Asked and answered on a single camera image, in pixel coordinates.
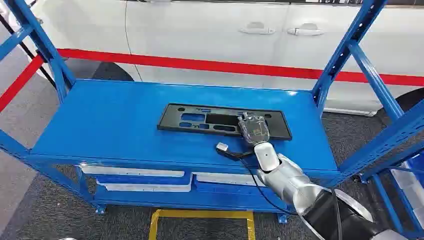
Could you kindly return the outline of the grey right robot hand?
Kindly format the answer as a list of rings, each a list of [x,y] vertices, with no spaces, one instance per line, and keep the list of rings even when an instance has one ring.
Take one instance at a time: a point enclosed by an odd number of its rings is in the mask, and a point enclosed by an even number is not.
[[[249,145],[255,146],[270,140],[270,132],[263,116],[243,112],[237,119],[241,134]]]

